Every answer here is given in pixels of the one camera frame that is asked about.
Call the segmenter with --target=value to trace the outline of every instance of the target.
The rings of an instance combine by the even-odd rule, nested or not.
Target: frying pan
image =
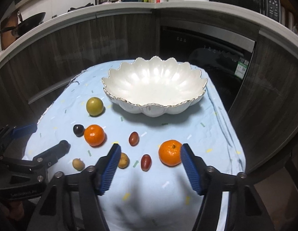
[[[36,15],[33,15],[31,17],[28,17],[26,20],[22,20],[22,16],[18,13],[19,19],[20,19],[20,24],[17,26],[12,26],[12,27],[6,27],[0,30],[0,33],[7,32],[11,30],[11,34],[14,37],[20,37],[33,29],[34,27],[37,27],[44,19],[45,17],[45,12],[38,13]]]

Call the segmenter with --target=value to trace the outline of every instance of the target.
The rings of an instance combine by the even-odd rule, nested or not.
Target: scalloped bowl rim
[[[153,56],[150,60],[145,60],[145,59],[142,58],[142,57],[138,57],[138,58],[135,59],[134,62],[132,62],[132,63],[130,63],[130,64],[133,65],[137,60],[151,61],[153,58],[158,58],[160,61],[163,61],[163,62],[168,61],[169,59],[172,59],[172,60],[174,60],[178,65],[180,65],[180,63],[177,62],[177,60],[176,60],[175,58],[173,58],[173,57],[168,58],[167,60],[162,60],[162,59],[161,59],[160,57],[158,57],[158,56]],[[120,64],[120,67],[119,67],[119,68],[117,68],[117,69],[113,69],[113,70],[119,70],[119,69],[121,68],[121,65],[122,65],[123,63],[127,63],[127,61],[123,61],[123,62]],[[183,63],[188,63],[188,64],[189,64],[189,68],[190,68],[190,70],[193,71],[193,69],[191,68],[189,62],[186,61],[186,62],[183,62]],[[113,96],[113,95],[111,95],[111,94],[106,90],[107,86],[105,85],[103,79],[104,79],[104,78],[107,78],[107,79],[110,78],[110,70],[112,70],[112,68],[110,68],[110,69],[108,70],[108,77],[103,77],[103,78],[102,78],[102,83],[103,83],[103,85],[104,85],[104,88],[103,88],[104,92],[105,92],[107,95],[109,95],[111,98],[115,99],[115,100],[120,100],[120,101],[126,102],[126,103],[128,103],[128,104],[130,104],[130,105],[137,106],[137,107],[159,106],[159,107],[163,107],[163,108],[172,108],[172,107],[180,106],[180,105],[185,104],[185,103],[187,103],[187,102],[191,102],[191,103],[192,103],[193,101],[197,100],[199,97],[202,97],[202,96],[205,94],[205,91],[206,91],[206,90],[205,90],[204,88],[206,87],[206,85],[207,85],[207,83],[208,83],[208,79],[207,79],[207,78],[201,78],[202,71],[200,70],[200,79],[205,80],[205,84],[204,84],[203,87],[202,87],[203,92],[202,92],[199,96],[197,96],[197,97],[195,97],[195,98],[192,98],[192,99],[190,99],[190,100],[186,100],[186,101],[184,101],[184,102],[180,102],[179,104],[176,104],[176,105],[161,105],[161,104],[158,104],[158,103],[148,103],[148,104],[145,104],[145,105],[140,105],[140,104],[134,104],[134,103],[131,103],[131,102],[129,102],[129,101],[123,99],[123,98]]]

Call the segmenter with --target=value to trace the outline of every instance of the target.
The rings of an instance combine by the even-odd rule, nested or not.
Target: white bowl
[[[119,69],[110,69],[102,82],[108,98],[125,111],[157,117],[179,114],[199,102],[207,79],[188,62],[154,56],[149,61],[137,58],[132,64],[123,62]]]

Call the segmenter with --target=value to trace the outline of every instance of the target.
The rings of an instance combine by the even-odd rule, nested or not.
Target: green citrus fruit
[[[91,116],[98,116],[103,112],[104,104],[100,98],[92,97],[88,100],[86,109]]]

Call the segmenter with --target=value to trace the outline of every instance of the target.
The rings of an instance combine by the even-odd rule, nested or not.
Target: microwave control panel
[[[266,0],[266,16],[280,22],[280,0]]]

